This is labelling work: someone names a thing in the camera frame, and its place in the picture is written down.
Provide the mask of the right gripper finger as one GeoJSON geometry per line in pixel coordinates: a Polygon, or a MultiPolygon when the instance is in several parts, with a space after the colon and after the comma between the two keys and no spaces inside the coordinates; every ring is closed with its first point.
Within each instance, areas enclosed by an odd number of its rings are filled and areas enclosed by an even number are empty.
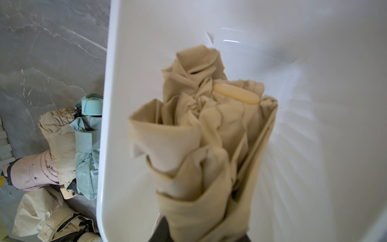
{"type": "Polygon", "coordinates": [[[169,226],[164,216],[158,216],[152,230],[152,236],[148,242],[173,242],[170,236],[169,226]]]}

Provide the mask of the teal umbrella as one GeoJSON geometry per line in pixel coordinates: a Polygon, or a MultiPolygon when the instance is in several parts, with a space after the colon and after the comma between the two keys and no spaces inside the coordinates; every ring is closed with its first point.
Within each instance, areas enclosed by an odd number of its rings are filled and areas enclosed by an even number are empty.
{"type": "Polygon", "coordinates": [[[77,192],[88,200],[97,198],[103,96],[92,93],[75,104],[75,176],[77,192]]]}

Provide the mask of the pink umbrella sideways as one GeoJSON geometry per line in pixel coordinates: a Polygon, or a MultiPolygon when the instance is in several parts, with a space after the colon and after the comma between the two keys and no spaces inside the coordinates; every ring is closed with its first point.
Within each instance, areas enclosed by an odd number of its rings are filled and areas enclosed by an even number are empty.
{"type": "Polygon", "coordinates": [[[50,150],[5,164],[2,167],[1,176],[9,185],[23,191],[34,191],[47,185],[59,185],[50,150]]]}

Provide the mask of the beige umbrella with wooden handle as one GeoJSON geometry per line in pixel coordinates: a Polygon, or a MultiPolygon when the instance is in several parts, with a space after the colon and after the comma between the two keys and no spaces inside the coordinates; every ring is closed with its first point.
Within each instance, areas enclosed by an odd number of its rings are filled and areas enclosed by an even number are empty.
{"type": "Polygon", "coordinates": [[[71,108],[62,108],[43,114],[38,120],[38,126],[49,144],[53,169],[61,186],[60,191],[66,200],[78,194],[76,188],[70,187],[76,178],[76,138],[75,131],[70,126],[75,120],[74,113],[71,108]]]}

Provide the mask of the white plastic storage box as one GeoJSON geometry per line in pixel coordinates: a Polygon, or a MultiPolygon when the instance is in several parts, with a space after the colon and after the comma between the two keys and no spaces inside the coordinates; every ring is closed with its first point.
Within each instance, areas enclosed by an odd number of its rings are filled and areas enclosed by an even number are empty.
{"type": "Polygon", "coordinates": [[[162,98],[183,49],[218,49],[229,80],[278,100],[252,202],[254,242],[378,242],[387,234],[386,1],[112,1],[97,220],[146,242],[158,206],[128,117],[162,98]]]}

